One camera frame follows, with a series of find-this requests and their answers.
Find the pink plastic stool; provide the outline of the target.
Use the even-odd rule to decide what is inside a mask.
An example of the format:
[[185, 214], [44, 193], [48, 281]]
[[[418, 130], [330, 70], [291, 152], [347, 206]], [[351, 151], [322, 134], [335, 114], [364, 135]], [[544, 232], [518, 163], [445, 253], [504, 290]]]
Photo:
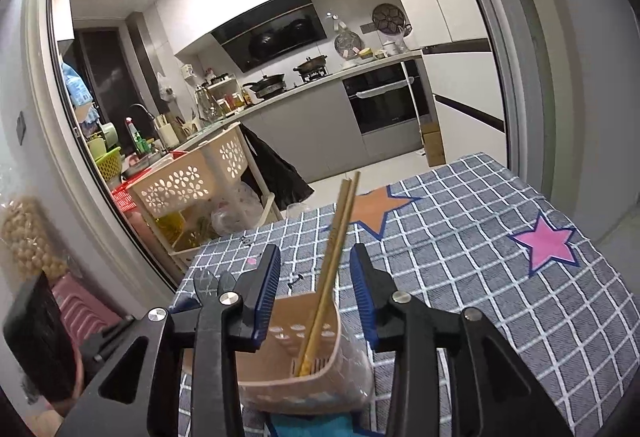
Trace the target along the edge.
[[76, 346], [80, 346], [92, 334], [122, 321], [117, 313], [89, 293], [70, 273], [56, 281], [52, 294], [60, 308], [65, 330]]

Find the black range hood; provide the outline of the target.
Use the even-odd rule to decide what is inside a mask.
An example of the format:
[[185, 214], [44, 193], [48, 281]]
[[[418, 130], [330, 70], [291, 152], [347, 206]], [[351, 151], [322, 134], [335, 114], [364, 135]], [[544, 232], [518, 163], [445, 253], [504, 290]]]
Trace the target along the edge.
[[242, 73], [326, 39], [312, 0], [270, 0], [210, 33]]

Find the black built-in oven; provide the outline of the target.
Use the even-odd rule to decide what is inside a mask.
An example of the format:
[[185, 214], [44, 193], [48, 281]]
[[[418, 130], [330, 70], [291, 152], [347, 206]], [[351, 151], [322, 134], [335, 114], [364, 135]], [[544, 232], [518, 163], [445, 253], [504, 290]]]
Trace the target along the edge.
[[361, 134], [430, 114], [416, 60], [345, 78], [343, 86]]

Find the blue checkered tablecloth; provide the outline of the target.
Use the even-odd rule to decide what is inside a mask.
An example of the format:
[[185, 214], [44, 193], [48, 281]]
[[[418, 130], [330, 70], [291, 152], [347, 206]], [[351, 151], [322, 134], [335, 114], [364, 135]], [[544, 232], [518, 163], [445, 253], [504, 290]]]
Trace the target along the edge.
[[386, 186], [381, 231], [359, 223], [375, 267], [425, 304], [475, 307], [520, 354], [577, 436], [596, 435], [639, 368], [639, 303], [592, 242], [486, 154]]

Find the cardboard box on floor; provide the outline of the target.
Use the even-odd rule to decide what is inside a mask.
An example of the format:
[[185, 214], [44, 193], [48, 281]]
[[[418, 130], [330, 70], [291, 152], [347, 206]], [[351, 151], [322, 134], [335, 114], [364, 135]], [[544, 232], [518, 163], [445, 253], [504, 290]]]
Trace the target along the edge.
[[431, 167], [445, 165], [446, 156], [444, 145], [442, 144], [442, 134], [440, 133], [439, 123], [431, 122], [422, 124], [421, 136], [428, 165]]

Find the black pot on stove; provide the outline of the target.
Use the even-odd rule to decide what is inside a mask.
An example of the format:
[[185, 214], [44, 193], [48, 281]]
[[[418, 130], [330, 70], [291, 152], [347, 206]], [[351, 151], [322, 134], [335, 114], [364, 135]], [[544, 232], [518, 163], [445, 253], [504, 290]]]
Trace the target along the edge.
[[294, 67], [294, 71], [304, 82], [313, 82], [314, 80], [326, 77], [326, 56], [308, 56], [306, 61], [299, 66]]

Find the beige plastic utensil holder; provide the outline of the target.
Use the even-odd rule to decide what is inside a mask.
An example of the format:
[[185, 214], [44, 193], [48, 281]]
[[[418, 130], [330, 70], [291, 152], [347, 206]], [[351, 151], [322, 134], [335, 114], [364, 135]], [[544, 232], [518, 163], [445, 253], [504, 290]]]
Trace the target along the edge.
[[362, 409], [372, 397], [366, 345], [334, 301], [320, 316], [315, 293], [257, 306], [237, 291], [198, 293], [191, 414], [195, 425], [229, 424], [242, 409], [321, 415]]

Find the bag of round nuts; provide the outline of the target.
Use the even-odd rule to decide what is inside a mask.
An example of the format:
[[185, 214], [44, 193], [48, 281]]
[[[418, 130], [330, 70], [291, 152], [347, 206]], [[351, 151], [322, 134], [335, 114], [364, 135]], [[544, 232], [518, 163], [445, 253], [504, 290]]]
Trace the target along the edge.
[[1, 214], [1, 240], [8, 246], [23, 278], [43, 272], [50, 282], [68, 270], [54, 232], [35, 197], [22, 196], [6, 204]]

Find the black wok on stove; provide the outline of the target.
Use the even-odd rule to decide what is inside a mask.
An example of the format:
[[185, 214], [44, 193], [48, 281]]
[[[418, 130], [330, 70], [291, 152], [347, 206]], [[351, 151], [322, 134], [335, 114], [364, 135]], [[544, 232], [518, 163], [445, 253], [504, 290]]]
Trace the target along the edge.
[[284, 75], [264, 76], [257, 82], [246, 82], [243, 87], [253, 91], [258, 99], [266, 99], [270, 94], [282, 93], [285, 90]]

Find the beige flower-cutout storage cart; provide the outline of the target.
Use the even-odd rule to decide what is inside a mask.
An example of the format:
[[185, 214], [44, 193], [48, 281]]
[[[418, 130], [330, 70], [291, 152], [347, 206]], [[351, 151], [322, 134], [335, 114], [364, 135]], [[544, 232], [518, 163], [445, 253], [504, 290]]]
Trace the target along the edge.
[[127, 191], [181, 271], [209, 240], [282, 218], [239, 123], [163, 157]]

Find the round baking pan on wall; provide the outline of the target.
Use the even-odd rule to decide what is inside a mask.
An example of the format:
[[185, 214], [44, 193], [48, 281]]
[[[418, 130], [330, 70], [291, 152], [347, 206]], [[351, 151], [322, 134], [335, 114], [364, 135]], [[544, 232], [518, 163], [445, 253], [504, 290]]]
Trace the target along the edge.
[[405, 13], [394, 4], [378, 4], [372, 11], [371, 21], [376, 30], [387, 36], [409, 36], [412, 26]]

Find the black cloth on cart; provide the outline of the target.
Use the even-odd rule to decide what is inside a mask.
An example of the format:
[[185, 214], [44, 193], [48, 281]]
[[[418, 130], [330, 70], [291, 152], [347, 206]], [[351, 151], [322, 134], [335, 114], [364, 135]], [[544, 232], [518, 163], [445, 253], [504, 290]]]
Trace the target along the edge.
[[268, 189], [274, 194], [278, 209], [285, 210], [294, 203], [303, 203], [314, 194], [314, 189], [299, 175], [297, 169], [262, 141], [257, 134], [244, 125], [242, 134], [250, 148], [250, 153], [264, 178]]

